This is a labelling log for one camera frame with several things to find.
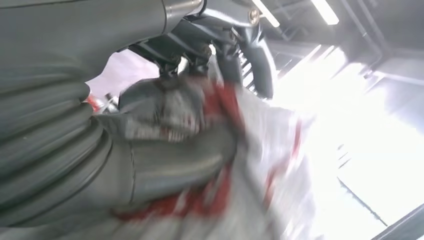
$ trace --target bolt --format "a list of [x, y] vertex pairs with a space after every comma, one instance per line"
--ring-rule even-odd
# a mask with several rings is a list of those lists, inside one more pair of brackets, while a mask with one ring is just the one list
[[257, 8], [253, 8], [249, 11], [249, 22], [253, 25], [256, 25], [259, 23], [260, 13]]

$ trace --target ceiling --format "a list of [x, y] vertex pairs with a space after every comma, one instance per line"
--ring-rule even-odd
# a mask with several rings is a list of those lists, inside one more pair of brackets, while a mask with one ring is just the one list
[[424, 50], [422, 0], [327, 0], [337, 25], [327, 25], [311, 0], [262, 1], [280, 22], [275, 28], [261, 19], [270, 39], [338, 45], [351, 59], [359, 53], [390, 55], [399, 48]]

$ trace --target fluorescent light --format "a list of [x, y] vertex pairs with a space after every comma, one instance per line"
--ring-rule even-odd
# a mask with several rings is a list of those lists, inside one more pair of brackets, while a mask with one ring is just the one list
[[271, 23], [274, 28], [280, 26], [280, 23], [276, 17], [268, 10], [268, 8], [262, 3], [261, 0], [252, 0], [256, 7], [262, 12], [266, 19]]
[[326, 0], [311, 0], [315, 8], [321, 14], [322, 18], [328, 25], [336, 25], [339, 23], [339, 18], [334, 13]]

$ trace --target red object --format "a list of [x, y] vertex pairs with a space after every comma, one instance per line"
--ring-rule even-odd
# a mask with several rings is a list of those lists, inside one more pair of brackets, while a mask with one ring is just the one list
[[301, 145], [301, 129], [302, 129], [302, 122], [300, 120], [297, 120], [296, 130], [294, 133], [293, 149], [291, 151], [290, 159], [283, 160], [280, 163], [277, 163], [275, 166], [271, 168], [271, 170], [268, 173], [268, 176], [265, 182], [266, 190], [265, 190], [265, 199], [264, 199], [264, 204], [267, 207], [270, 206], [271, 200], [273, 199], [273, 195], [274, 195], [273, 183], [276, 176], [280, 174], [285, 174], [287, 171], [287, 168], [289, 167], [289, 164], [292, 164], [293, 161], [296, 161], [298, 159], [299, 149]]
[[97, 101], [96, 101], [96, 97], [95, 96], [93, 96], [93, 95], [88, 95], [88, 97], [87, 97], [87, 103], [89, 103], [90, 105], [91, 105], [91, 107], [93, 108], [93, 111], [94, 112], [98, 112], [101, 108], [100, 108], [100, 106], [97, 104]]
[[[213, 86], [212, 92], [205, 92], [203, 114], [206, 119], [224, 117], [244, 131], [235, 88], [232, 84]], [[231, 166], [224, 167], [220, 176], [212, 179], [203, 189], [190, 189], [178, 195], [172, 195], [153, 201], [146, 209], [131, 213], [113, 213], [121, 220], [143, 220], [149, 216], [185, 217], [219, 216], [227, 209], [231, 191]]]

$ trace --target metal beam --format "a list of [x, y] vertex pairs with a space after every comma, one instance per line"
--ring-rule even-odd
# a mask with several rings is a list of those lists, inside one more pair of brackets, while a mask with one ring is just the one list
[[318, 44], [301, 42], [287, 42], [282, 40], [267, 40], [271, 52], [280, 53], [294, 58], [304, 58], [314, 50]]
[[392, 49], [386, 42], [364, 0], [341, 0], [341, 3], [362, 37], [376, 54], [375, 60], [369, 65], [370, 69], [375, 70], [378, 65], [392, 55]]
[[417, 240], [424, 235], [424, 204], [390, 225], [372, 240]]
[[311, 0], [302, 0], [289, 4], [282, 4], [280, 7], [271, 11], [273, 14], [286, 13], [287, 11], [296, 10], [299, 8], [307, 8], [312, 6]]
[[391, 57], [375, 70], [374, 75], [424, 86], [424, 59]]

